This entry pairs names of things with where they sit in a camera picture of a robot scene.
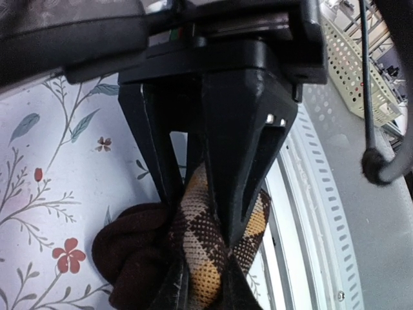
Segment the brown argyle sock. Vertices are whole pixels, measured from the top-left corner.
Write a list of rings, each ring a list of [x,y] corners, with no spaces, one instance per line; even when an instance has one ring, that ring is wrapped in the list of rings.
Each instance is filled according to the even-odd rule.
[[[245,232],[231,248],[247,276],[262,243],[271,199],[260,190]],[[176,258],[189,270],[188,309],[223,309],[222,282],[227,246],[212,212],[207,173],[193,173],[176,212],[163,203],[124,210],[94,238],[92,259],[113,289],[116,309],[154,309],[154,300]]]

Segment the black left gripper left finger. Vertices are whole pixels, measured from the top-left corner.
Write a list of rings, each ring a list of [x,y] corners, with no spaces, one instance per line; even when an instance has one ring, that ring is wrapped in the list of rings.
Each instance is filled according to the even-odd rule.
[[[184,258],[171,265],[156,299],[154,309],[185,310],[188,305],[189,270]]]

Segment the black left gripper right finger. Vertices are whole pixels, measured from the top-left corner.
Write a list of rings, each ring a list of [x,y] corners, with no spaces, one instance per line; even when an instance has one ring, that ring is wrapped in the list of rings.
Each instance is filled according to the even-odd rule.
[[[226,249],[227,262],[223,272],[222,308],[229,310],[262,310],[249,288],[233,250]]]

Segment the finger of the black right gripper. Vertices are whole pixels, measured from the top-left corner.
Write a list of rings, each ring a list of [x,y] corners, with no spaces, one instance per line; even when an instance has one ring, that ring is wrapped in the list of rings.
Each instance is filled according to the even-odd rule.
[[[118,101],[155,183],[161,201],[176,206],[185,189],[171,132],[188,135],[186,177],[203,161],[201,95],[198,87],[132,83],[121,85]]]
[[[242,237],[258,192],[297,115],[293,86],[261,69],[203,77],[205,164],[227,246]]]

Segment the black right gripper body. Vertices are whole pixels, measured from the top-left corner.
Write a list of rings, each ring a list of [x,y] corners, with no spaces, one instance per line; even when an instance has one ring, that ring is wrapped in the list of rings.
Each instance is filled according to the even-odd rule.
[[[213,1],[150,14],[146,20],[151,35],[183,28],[183,37],[150,46],[142,56],[117,55],[66,67],[66,80],[76,84],[116,73],[120,83],[131,84],[256,68],[294,89],[327,82],[317,1]]]

